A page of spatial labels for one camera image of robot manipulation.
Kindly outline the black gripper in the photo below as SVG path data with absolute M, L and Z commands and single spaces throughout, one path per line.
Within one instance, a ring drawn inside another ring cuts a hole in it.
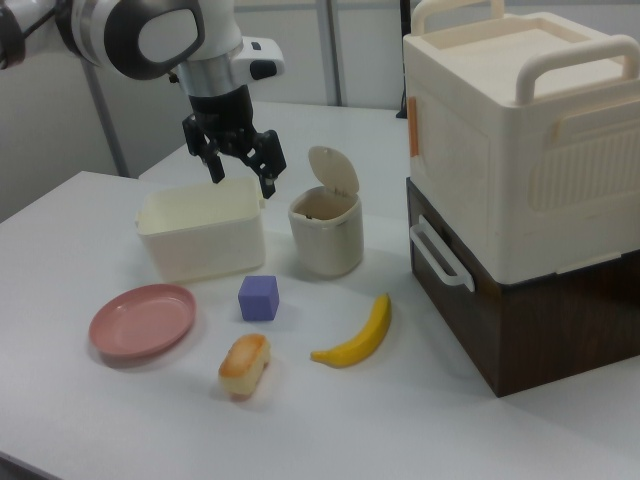
M 212 182 L 225 178 L 219 150 L 249 151 L 244 163 L 257 175 L 263 198 L 270 199 L 287 164 L 278 134 L 256 132 L 248 87 L 215 97 L 189 96 L 189 102 L 192 114 L 182 122 L 186 146 L 207 167 Z

